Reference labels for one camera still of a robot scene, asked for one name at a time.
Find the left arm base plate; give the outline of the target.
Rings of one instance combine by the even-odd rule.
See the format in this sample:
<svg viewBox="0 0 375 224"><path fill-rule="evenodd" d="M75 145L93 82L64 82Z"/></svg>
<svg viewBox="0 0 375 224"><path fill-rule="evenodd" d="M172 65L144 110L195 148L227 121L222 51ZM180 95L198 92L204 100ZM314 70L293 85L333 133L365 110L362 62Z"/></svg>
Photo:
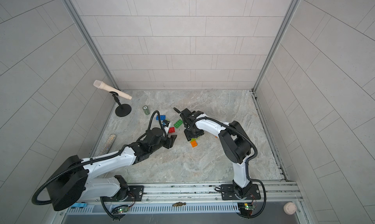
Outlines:
<svg viewBox="0 0 375 224"><path fill-rule="evenodd" d="M104 202L140 202L144 186L129 186L127 190L121 188L113 197L103 197Z"/></svg>

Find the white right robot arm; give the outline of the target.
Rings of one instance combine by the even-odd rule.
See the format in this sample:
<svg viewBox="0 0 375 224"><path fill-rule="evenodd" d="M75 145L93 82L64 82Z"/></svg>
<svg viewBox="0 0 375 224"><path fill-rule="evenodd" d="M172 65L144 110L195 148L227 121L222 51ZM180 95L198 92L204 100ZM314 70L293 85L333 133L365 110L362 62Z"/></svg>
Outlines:
<svg viewBox="0 0 375 224"><path fill-rule="evenodd" d="M174 108L184 124L184 134L188 141L196 139L204 133L210 133L220 140L224 154L232 162L234 183L245 188L250 182L247 161L257 156L254 143L249 139L241 124L221 122L209 117L201 111L191 112Z"/></svg>

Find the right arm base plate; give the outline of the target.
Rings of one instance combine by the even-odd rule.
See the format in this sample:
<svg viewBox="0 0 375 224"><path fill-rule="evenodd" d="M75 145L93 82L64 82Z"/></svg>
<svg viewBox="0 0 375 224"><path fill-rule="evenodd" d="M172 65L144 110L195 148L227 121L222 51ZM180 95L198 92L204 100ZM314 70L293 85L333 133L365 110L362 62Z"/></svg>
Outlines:
<svg viewBox="0 0 375 224"><path fill-rule="evenodd" d="M257 184L248 184L241 188L236 183L222 184L215 191L219 192L224 201L232 200L260 200L261 194Z"/></svg>

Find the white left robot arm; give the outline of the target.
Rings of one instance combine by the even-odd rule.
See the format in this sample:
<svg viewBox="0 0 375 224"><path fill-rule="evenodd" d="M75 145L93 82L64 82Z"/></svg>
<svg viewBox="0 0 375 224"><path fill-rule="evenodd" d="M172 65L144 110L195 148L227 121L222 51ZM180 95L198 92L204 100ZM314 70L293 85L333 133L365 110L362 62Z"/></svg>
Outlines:
<svg viewBox="0 0 375 224"><path fill-rule="evenodd" d="M95 197L114 197L126 187L126 181L116 176L109 181L98 177L124 166L144 161L160 148L170 149L177 136L165 136L160 128L146 132L143 140L124 145L119 151L103 156L81 159L70 156L51 175L54 179L46 188L55 211L64 210L77 201Z"/></svg>

